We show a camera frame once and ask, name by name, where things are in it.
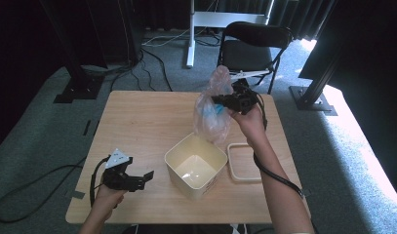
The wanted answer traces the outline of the clear plastic bag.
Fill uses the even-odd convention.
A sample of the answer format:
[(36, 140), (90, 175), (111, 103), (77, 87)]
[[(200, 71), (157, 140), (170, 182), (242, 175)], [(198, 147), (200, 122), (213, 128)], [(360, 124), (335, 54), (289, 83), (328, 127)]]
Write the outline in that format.
[(226, 66), (219, 65), (212, 73), (206, 89), (201, 92), (195, 101), (193, 114), (193, 131), (195, 135), (215, 144), (221, 144), (225, 141), (231, 121), (226, 108), (224, 108), (222, 118), (215, 122), (204, 121), (202, 109), (206, 103), (215, 104), (211, 96), (231, 95), (232, 92), (229, 70)]

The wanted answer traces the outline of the blue white wrapper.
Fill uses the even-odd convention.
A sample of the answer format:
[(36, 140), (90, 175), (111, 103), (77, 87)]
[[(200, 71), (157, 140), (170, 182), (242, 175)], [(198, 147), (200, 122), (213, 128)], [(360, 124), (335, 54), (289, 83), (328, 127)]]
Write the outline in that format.
[(221, 104), (206, 103), (202, 109), (204, 121), (215, 122), (222, 118), (224, 106)]

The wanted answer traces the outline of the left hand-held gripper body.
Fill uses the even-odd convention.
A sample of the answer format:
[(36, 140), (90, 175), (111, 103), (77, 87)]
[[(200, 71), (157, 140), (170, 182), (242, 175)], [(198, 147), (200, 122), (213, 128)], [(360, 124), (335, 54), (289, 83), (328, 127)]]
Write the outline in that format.
[(131, 192), (133, 185), (144, 183), (141, 176), (131, 176), (126, 173), (129, 165), (133, 163), (133, 158), (127, 156), (116, 148), (106, 161), (105, 170), (102, 174), (102, 183), (110, 189), (126, 190)]

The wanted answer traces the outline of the cream plastic bin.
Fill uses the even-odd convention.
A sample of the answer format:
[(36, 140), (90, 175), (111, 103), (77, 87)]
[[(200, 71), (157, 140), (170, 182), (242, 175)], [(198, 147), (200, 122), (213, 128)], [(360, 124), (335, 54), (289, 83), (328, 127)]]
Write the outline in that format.
[(172, 183), (190, 200), (201, 199), (214, 186), (227, 162), (221, 149), (194, 133), (165, 154)]

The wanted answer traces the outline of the black stand with square base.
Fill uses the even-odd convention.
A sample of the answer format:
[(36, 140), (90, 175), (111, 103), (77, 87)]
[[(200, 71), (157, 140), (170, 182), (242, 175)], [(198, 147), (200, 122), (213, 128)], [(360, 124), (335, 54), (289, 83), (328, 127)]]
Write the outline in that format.
[(104, 77), (87, 74), (82, 68), (71, 40), (60, 21), (59, 14), (52, 0), (39, 0), (53, 29), (60, 40), (60, 57), (70, 75), (69, 82), (54, 103), (72, 103), (76, 99), (96, 99), (99, 95)]

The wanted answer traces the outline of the person's right hand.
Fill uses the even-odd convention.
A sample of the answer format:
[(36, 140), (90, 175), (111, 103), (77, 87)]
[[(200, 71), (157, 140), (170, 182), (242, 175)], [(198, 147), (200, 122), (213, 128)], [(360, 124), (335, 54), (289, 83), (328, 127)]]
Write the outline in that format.
[(250, 145), (261, 144), (266, 141), (263, 119), (258, 106), (254, 105), (247, 114), (231, 109), (228, 110), (228, 114), (238, 123), (241, 132)]

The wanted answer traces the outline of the white bar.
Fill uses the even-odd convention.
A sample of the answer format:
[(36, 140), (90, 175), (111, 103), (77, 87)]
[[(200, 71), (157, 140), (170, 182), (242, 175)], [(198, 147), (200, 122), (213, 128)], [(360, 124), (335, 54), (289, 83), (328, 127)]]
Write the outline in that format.
[(238, 80), (248, 77), (256, 77), (261, 75), (269, 74), (269, 70), (259, 70), (259, 71), (240, 71), (237, 74), (231, 76), (231, 80)]

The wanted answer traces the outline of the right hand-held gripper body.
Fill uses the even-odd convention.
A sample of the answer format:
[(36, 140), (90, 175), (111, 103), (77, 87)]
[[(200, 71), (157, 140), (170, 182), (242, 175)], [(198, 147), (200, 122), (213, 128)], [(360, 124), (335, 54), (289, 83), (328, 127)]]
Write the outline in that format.
[(232, 83), (233, 93), (224, 97), (223, 105), (231, 110), (246, 115), (260, 103), (258, 93), (250, 88), (246, 78)]

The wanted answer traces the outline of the person's left hand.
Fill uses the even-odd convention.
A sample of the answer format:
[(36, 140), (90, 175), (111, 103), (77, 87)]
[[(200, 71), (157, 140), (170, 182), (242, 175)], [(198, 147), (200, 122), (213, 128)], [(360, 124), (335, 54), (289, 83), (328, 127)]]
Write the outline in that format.
[(111, 215), (117, 205), (124, 200), (125, 194), (125, 190), (114, 190), (106, 185), (101, 185), (98, 189), (93, 209), (101, 216)]

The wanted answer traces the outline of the black folding chair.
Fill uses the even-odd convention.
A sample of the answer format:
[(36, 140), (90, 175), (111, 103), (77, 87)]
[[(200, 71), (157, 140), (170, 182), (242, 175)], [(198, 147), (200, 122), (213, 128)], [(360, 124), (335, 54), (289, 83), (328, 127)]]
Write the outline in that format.
[[(218, 65), (226, 66), (233, 74), (269, 70), (272, 77), (267, 93), (270, 94), (281, 56), (293, 40), (288, 27), (235, 21), (221, 35)], [(265, 76), (256, 76), (258, 85)]]

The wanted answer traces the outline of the cream bin lid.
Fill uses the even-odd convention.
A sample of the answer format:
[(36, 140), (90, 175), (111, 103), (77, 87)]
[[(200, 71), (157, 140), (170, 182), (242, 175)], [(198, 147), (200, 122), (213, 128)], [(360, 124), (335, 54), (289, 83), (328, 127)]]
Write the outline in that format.
[(230, 143), (227, 146), (228, 166), (236, 182), (261, 182), (258, 168), (253, 162), (253, 149), (247, 143)]

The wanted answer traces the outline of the dark curtain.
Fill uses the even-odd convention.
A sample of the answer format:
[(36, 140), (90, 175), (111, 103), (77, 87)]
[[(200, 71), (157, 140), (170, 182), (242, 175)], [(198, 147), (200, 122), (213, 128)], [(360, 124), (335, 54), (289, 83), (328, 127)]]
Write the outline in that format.
[(187, 29), (194, 10), (261, 15), (271, 8), (269, 24), (285, 26), (296, 39), (316, 39), (337, 0), (132, 0), (152, 30)]
[(336, 0), (300, 76), (342, 91), (397, 194), (397, 0)]
[(49, 75), (73, 62), (103, 67), (95, 23), (130, 0), (0, 0), (0, 145)]

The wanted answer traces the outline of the black metal stand with plate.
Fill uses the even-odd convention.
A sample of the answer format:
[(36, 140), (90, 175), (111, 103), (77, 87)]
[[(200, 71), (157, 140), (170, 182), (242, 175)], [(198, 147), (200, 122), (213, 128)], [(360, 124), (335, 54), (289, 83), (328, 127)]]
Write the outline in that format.
[(312, 81), (308, 87), (290, 86), (289, 90), (293, 96), (298, 110), (321, 111), (327, 116), (337, 116), (337, 111), (330, 105), (325, 95), (324, 88), (327, 86), (337, 68), (340, 56), (340, 48), (336, 48), (330, 61), (318, 79)]

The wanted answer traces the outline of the white desk frame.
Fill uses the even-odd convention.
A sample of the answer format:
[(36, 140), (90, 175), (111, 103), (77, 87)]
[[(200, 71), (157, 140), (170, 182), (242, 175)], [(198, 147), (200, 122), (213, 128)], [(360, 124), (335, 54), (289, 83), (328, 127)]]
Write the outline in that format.
[(189, 40), (186, 57), (186, 67), (192, 68), (194, 66), (195, 58), (195, 27), (217, 27), (225, 28), (230, 23), (235, 21), (246, 21), (254, 23), (268, 24), (271, 11), (275, 0), (269, 0), (265, 12), (263, 14), (250, 13), (224, 13), (224, 12), (200, 12), (195, 10), (195, 0), (189, 0), (190, 14), (189, 14)]

